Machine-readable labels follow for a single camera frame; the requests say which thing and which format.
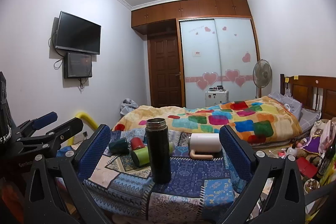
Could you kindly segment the wooden bed headboard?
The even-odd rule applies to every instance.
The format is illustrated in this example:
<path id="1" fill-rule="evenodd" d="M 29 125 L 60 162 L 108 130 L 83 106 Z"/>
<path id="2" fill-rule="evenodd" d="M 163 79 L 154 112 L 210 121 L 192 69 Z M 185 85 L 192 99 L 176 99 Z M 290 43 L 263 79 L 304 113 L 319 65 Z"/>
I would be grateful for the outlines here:
<path id="1" fill-rule="evenodd" d="M 321 112 L 321 118 L 335 117 L 335 77 L 286 76 L 280 74 L 280 93 L 289 91 L 302 107 Z"/>

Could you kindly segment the brown wooden door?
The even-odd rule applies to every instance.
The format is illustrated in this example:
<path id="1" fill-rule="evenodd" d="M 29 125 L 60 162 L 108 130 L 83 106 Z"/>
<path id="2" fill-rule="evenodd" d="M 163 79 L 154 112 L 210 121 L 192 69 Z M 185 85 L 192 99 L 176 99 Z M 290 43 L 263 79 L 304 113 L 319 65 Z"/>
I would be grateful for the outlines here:
<path id="1" fill-rule="evenodd" d="M 177 33 L 168 32 L 149 36 L 147 54 L 151 105 L 183 107 L 185 103 Z"/>

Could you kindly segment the blue patchwork blanket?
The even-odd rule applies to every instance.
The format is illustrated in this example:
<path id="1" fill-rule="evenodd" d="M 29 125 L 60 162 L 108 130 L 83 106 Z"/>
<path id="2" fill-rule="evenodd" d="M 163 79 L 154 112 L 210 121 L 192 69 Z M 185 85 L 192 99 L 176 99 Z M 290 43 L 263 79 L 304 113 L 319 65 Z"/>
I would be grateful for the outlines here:
<path id="1" fill-rule="evenodd" d="M 113 131 L 83 184 L 103 210 L 142 222 L 217 221 L 247 184 L 210 134 Z"/>

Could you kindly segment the small black wall monitor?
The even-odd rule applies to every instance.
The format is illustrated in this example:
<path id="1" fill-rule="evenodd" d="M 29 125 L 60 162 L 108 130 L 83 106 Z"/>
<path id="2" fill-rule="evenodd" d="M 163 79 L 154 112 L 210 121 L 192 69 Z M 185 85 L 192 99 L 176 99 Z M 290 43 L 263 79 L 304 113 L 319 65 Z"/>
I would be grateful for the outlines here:
<path id="1" fill-rule="evenodd" d="M 64 57 L 63 77 L 65 79 L 87 79 L 92 77 L 92 56 L 67 52 Z"/>

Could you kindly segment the standing electric fan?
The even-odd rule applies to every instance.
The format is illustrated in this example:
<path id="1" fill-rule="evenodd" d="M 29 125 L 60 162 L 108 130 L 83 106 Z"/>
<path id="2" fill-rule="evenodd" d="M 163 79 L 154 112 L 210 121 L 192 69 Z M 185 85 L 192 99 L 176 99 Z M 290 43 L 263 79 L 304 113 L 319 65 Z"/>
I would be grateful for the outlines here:
<path id="1" fill-rule="evenodd" d="M 270 63 L 264 59 L 259 60 L 254 65 L 252 79 L 256 86 L 256 98 L 260 98 L 262 89 L 265 88 L 272 79 Z"/>

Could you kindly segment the wall mounted black television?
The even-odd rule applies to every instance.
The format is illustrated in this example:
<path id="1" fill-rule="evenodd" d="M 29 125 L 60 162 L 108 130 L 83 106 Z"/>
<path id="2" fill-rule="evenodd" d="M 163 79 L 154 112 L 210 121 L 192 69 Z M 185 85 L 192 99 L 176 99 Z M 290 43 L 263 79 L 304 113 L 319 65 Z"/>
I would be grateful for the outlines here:
<path id="1" fill-rule="evenodd" d="M 99 55 L 100 45 L 100 25 L 60 11 L 54 42 L 56 49 Z"/>

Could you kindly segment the green tumbler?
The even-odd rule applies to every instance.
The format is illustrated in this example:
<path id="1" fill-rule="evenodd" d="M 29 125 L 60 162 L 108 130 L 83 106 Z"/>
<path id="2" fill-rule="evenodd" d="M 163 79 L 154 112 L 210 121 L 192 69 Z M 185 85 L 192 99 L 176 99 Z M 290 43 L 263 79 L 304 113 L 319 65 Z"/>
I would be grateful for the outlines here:
<path id="1" fill-rule="evenodd" d="M 174 149 L 174 143 L 168 141 L 164 143 L 151 143 L 145 148 L 131 151 L 130 155 L 136 167 L 149 165 L 153 160 L 155 163 L 167 162 L 171 152 Z"/>

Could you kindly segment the white sliding wardrobe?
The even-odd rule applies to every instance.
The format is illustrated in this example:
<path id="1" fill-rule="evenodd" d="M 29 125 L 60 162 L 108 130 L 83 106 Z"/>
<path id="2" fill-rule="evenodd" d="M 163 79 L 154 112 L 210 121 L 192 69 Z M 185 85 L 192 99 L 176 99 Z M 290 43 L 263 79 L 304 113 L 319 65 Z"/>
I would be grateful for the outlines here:
<path id="1" fill-rule="evenodd" d="M 187 108 L 206 107 L 205 92 L 219 85 L 229 91 L 229 102 L 255 98 L 258 58 L 251 19 L 181 20 L 179 28 Z"/>

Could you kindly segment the black thermos bottle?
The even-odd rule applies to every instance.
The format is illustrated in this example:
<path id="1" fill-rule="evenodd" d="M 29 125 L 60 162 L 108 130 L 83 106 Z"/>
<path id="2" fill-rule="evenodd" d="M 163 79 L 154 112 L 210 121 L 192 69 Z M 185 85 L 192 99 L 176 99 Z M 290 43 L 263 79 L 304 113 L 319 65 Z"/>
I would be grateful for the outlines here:
<path id="1" fill-rule="evenodd" d="M 171 180 L 171 165 L 168 127 L 165 119 L 147 120 L 145 132 L 153 181 L 156 184 L 167 184 Z"/>

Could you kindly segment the white small cabinet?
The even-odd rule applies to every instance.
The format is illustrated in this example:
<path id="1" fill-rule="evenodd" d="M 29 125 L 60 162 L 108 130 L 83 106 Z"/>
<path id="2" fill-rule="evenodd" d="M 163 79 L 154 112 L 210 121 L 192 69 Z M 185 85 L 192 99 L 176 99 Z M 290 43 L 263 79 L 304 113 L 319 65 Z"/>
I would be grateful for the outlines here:
<path id="1" fill-rule="evenodd" d="M 229 102 L 229 91 L 222 85 L 209 88 L 205 92 L 206 107 L 211 107 Z"/>

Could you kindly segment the yellow foam tube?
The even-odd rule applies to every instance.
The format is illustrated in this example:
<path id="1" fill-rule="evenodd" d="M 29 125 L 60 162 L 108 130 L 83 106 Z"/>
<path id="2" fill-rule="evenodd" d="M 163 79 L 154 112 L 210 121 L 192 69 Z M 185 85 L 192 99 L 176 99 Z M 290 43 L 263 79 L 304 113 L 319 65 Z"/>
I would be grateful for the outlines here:
<path id="1" fill-rule="evenodd" d="M 92 131 L 96 131 L 98 129 L 98 124 L 94 121 L 94 119 L 87 113 L 80 111 L 75 115 L 76 118 L 79 118 L 86 126 L 88 126 Z M 87 132 L 81 132 L 76 134 L 67 140 L 67 145 L 75 145 L 86 140 Z"/>

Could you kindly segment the red cup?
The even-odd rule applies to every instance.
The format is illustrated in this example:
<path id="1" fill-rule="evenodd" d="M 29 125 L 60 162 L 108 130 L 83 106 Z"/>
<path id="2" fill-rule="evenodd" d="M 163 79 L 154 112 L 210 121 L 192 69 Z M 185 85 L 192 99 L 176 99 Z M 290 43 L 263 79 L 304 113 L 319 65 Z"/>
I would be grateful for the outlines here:
<path id="1" fill-rule="evenodd" d="M 145 145 L 140 137 L 133 137 L 130 140 L 130 145 L 132 151 L 145 148 Z"/>

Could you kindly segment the grey pillow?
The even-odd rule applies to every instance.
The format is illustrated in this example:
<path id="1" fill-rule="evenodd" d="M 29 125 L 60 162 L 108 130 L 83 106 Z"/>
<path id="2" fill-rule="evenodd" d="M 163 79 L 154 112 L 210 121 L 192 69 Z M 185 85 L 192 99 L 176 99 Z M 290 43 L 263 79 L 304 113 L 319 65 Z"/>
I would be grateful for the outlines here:
<path id="1" fill-rule="evenodd" d="M 303 104 L 293 97 L 282 95 L 279 92 L 272 92 L 268 97 L 278 101 L 286 110 L 293 114 L 299 122 L 302 132 L 309 131 L 321 118 L 319 111 L 309 110 L 303 107 Z"/>

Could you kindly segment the dark green cup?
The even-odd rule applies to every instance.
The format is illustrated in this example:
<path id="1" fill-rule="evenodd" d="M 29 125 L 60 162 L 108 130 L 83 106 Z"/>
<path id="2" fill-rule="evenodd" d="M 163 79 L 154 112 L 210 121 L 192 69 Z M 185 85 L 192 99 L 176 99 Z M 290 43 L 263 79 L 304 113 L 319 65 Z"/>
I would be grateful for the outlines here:
<path id="1" fill-rule="evenodd" d="M 112 155 L 129 155 L 129 145 L 126 138 L 120 138 L 108 144 Z"/>

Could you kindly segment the colourful patch duvet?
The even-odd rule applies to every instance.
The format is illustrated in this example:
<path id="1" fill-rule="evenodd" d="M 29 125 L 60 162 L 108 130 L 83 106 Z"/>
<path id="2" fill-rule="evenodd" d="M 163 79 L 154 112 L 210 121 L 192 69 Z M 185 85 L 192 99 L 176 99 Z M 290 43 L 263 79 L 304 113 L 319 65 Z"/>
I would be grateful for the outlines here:
<path id="1" fill-rule="evenodd" d="M 252 145 L 287 141 L 303 133 L 298 118 L 269 96 L 197 109 L 142 105 L 122 117 L 113 129 L 144 128 L 151 118 L 163 118 L 168 129 L 185 133 L 218 133 L 229 125 Z"/>

